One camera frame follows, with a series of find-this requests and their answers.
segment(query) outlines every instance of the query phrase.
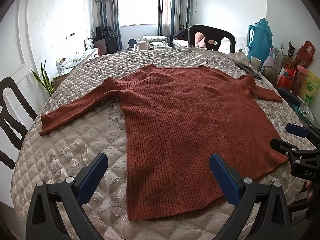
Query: orange bag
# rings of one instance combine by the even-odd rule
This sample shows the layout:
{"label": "orange bag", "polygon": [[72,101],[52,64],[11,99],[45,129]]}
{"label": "orange bag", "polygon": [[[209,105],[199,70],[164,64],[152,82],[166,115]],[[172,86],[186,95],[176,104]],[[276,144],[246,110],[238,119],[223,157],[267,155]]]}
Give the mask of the orange bag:
{"label": "orange bag", "polygon": [[296,65],[301,65],[304,68],[307,68],[313,61],[313,55],[315,53],[315,47],[310,41],[306,41],[304,45],[298,50],[296,54]]}

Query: beige quilted table cover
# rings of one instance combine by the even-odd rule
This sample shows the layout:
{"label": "beige quilted table cover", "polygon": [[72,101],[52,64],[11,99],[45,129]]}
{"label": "beige quilted table cover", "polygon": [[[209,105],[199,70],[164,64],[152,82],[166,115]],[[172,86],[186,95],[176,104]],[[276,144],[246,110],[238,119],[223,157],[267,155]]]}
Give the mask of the beige quilted table cover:
{"label": "beige quilted table cover", "polygon": [[[243,53],[229,54],[227,57],[248,63]],[[235,78],[245,74],[227,57],[204,49],[179,48],[124,52],[91,59],[72,71],[50,97],[43,113],[84,96],[107,77],[120,78],[150,63],[159,67],[204,64]],[[256,83],[261,87],[272,88],[265,78],[262,81],[256,80]],[[301,125],[286,103],[258,98],[256,101],[284,140],[299,149],[312,148],[309,141],[285,132],[284,127],[288,122]],[[211,240],[233,211],[233,206],[225,203],[194,218],[175,216],[128,221],[125,204],[127,137],[124,115],[115,99],[100,103],[67,126],[44,137],[39,136],[41,128],[41,119],[38,117],[24,139],[12,176],[12,200],[16,212],[24,221],[38,180],[57,183],[68,176],[75,176],[99,152],[107,154],[109,167],[90,202],[83,208],[105,239]],[[270,184],[275,180],[281,181],[289,203],[303,185],[303,180],[290,175],[288,162],[265,176],[262,183]],[[240,239],[248,234],[258,208],[256,204]],[[78,239],[62,204],[59,204],[59,209],[71,237]]]}

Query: picture frame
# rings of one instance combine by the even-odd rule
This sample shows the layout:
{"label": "picture frame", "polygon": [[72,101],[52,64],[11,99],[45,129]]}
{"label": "picture frame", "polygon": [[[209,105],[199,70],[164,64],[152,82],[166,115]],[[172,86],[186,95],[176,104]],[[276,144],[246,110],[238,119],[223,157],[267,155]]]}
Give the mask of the picture frame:
{"label": "picture frame", "polygon": [[84,44],[85,44],[85,50],[94,49],[92,37],[86,39],[86,40],[84,41]]}

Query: snake plant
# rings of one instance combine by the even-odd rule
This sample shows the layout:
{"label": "snake plant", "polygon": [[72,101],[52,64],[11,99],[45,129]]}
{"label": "snake plant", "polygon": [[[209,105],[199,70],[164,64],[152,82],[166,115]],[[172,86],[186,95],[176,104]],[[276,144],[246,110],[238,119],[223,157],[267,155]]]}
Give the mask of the snake plant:
{"label": "snake plant", "polygon": [[37,73],[35,73],[34,71],[32,71],[33,75],[35,76],[36,80],[41,84],[43,85],[43,87],[45,88],[45,90],[47,90],[47,92],[49,93],[50,96],[52,96],[53,94],[53,85],[52,85],[52,82],[51,80],[49,79],[48,75],[47,75],[47,72],[45,71],[45,63],[46,61],[44,62],[44,67],[42,66],[42,63],[41,63],[41,77],[42,77],[42,81],[41,81],[41,78],[38,76]]}

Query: sweater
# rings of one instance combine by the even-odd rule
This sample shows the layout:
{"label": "sweater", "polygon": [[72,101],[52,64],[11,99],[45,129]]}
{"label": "sweater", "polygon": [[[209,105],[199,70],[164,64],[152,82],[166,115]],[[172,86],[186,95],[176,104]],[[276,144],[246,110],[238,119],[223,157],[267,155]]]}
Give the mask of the sweater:
{"label": "sweater", "polygon": [[147,65],[42,115],[44,135],[109,97],[125,116],[129,220],[166,217],[204,208],[223,196],[209,168],[219,153],[243,177],[257,179],[287,157],[271,149],[279,135],[254,97],[282,102],[256,86],[252,75],[234,79],[220,70]]}

